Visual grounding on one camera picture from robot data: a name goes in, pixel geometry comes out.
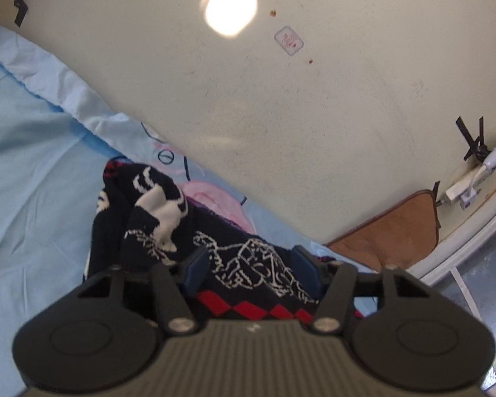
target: brown mat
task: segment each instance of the brown mat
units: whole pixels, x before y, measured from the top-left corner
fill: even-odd
[[[327,247],[373,270],[388,264],[407,269],[434,250],[438,229],[434,193],[419,191]]]

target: white wall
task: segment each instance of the white wall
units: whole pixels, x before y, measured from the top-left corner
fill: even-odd
[[[206,0],[26,2],[18,29],[0,0],[0,24],[318,241],[448,188],[467,169],[458,116],[476,135],[484,115],[493,146],[496,0],[257,0],[234,38]],[[292,57],[273,39],[287,25]],[[471,213],[440,209],[443,236]]]

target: sticker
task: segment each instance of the sticker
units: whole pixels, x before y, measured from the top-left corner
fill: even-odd
[[[275,33],[274,39],[289,55],[294,55],[303,47],[303,40],[290,27]]]

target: pink fabric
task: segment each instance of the pink fabric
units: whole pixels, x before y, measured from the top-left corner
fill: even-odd
[[[200,180],[186,182],[181,188],[190,199],[198,201],[217,215],[236,223],[247,233],[255,234],[255,229],[244,215],[241,204],[230,193]]]
[[[177,149],[168,143],[160,143],[160,142],[156,141],[156,142],[153,142],[153,146],[156,149],[164,149],[165,151],[171,151],[173,154],[178,154],[178,155],[184,154],[180,149]]]

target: bed sheet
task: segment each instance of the bed sheet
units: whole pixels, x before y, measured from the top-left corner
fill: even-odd
[[[295,232],[150,127],[112,112],[54,55],[0,27],[0,397],[22,389],[11,358],[16,330],[81,281],[103,166],[120,154],[156,167],[187,196],[273,244],[301,244],[349,261]],[[364,314],[375,310],[371,298],[355,304]]]

